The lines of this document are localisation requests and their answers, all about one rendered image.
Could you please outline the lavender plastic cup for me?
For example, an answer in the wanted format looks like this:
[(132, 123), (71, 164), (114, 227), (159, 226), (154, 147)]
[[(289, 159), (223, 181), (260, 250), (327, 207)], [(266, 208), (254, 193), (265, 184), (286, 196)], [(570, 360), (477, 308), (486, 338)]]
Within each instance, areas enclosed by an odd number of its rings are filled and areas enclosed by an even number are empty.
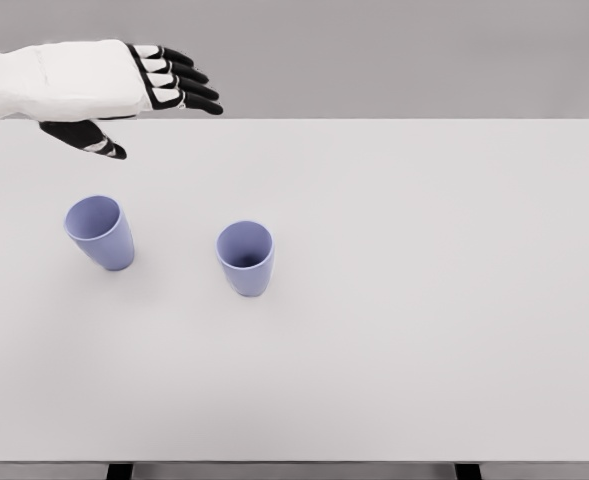
[(245, 297), (265, 292), (275, 260), (275, 241), (265, 226), (250, 220), (226, 226), (215, 241), (215, 253), (235, 292)]
[(105, 270), (124, 270), (135, 259), (125, 212), (111, 197), (94, 195), (79, 200), (66, 213), (64, 229), (80, 250)]

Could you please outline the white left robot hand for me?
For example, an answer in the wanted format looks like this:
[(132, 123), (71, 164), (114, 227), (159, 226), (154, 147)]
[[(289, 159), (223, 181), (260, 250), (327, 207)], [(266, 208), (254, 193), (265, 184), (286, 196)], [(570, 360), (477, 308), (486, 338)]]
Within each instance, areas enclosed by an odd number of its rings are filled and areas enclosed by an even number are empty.
[(221, 115), (219, 94), (184, 53), (121, 40), (33, 48), (39, 76), (20, 112), (46, 134), (80, 151), (124, 160), (125, 149), (97, 125), (145, 112), (187, 108)]

